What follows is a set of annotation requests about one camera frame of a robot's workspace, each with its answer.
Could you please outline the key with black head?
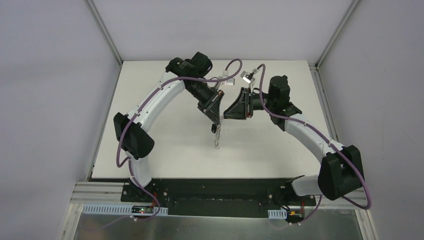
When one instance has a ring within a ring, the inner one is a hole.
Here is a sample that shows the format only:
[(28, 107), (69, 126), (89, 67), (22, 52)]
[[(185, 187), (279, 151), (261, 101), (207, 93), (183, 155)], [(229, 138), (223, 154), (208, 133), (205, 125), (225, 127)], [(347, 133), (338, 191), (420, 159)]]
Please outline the key with black head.
[(218, 130), (218, 126), (217, 126), (216, 124), (212, 124), (212, 125), (211, 125), (211, 132), (212, 132), (213, 134), (215, 134), (215, 133), (217, 132), (217, 130)]

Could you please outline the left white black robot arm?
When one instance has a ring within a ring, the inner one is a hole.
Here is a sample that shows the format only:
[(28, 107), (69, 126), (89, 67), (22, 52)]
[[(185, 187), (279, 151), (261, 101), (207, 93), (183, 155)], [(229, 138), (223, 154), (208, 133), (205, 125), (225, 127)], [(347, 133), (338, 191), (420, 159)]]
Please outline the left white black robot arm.
[(118, 112), (113, 118), (118, 140), (117, 156), (125, 151), (129, 162), (130, 180), (135, 184), (133, 195), (140, 202), (152, 198), (153, 189), (148, 185), (152, 176), (148, 155), (155, 146), (149, 135), (154, 121), (167, 105), (181, 92), (188, 91), (197, 101), (197, 108), (212, 121), (212, 130), (220, 124), (220, 104), (224, 92), (208, 86), (205, 76), (212, 69), (212, 61), (197, 52), (190, 59), (176, 57), (165, 68), (155, 89), (128, 113)]

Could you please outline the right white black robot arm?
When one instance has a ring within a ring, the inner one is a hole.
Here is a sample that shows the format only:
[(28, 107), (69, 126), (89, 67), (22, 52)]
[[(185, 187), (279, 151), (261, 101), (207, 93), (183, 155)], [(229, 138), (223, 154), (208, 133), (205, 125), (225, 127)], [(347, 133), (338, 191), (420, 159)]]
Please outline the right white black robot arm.
[(317, 175), (299, 176), (285, 185), (283, 196), (288, 204), (296, 205), (307, 195), (336, 200), (361, 188), (364, 173), (359, 149), (330, 139), (308, 123), (302, 111), (290, 101), (290, 90), (285, 75), (272, 77), (267, 93), (243, 87), (223, 117), (246, 120), (254, 111), (268, 109), (272, 123), (296, 138), (316, 157), (320, 163)]

